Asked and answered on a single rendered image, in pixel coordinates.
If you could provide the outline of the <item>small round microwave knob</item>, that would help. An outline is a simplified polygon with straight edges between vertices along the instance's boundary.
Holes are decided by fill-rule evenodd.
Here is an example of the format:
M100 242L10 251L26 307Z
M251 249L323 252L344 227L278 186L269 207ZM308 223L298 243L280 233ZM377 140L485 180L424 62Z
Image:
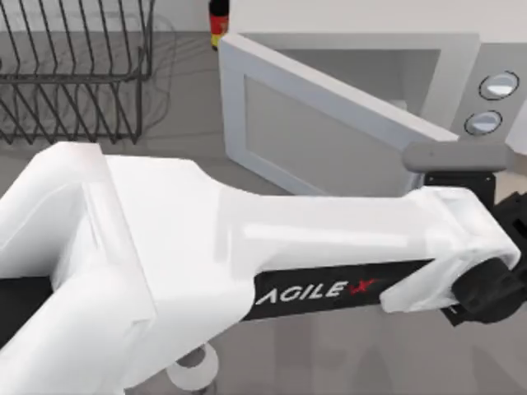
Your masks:
M470 115L464 122L466 133L483 136L495 132L502 123L502 116L495 110Z

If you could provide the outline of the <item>large round microwave knob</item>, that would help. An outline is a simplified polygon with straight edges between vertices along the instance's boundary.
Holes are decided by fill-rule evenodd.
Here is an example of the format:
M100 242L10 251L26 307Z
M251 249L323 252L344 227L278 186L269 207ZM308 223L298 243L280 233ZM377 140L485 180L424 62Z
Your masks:
M510 71L487 76L479 85L478 92L485 100L502 100L512 95L520 85L520 79Z

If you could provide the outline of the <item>pale microwave oven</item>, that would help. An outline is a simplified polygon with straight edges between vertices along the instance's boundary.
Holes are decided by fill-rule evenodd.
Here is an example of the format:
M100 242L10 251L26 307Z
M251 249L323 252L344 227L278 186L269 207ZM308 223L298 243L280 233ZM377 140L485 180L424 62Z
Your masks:
M475 33L238 31L256 43L465 137L504 140L527 98L527 43L488 43ZM480 83L510 71L520 85L502 100L485 100ZM501 126L474 136L464 122L495 110Z

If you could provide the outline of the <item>pale microwave door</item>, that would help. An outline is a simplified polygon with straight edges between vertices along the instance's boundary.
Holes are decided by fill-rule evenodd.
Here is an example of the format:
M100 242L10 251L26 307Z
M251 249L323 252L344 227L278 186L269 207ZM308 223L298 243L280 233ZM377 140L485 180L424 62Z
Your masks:
M412 142L456 135L241 35L219 45L227 155L294 194L395 197Z

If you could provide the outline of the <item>white cylindrical cup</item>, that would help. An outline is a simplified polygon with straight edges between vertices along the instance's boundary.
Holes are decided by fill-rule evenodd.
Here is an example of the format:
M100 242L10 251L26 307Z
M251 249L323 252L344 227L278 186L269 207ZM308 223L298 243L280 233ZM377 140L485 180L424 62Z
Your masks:
M169 380L184 391L194 392L211 387L217 377L219 359L215 349L204 344L166 369Z

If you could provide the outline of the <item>dark bottle with red label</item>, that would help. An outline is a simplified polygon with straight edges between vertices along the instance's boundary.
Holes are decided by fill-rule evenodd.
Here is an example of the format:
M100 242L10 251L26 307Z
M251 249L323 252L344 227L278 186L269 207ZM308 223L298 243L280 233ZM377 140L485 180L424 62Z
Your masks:
M209 0L208 15L211 33L211 46L217 51L220 39L228 31L230 0Z

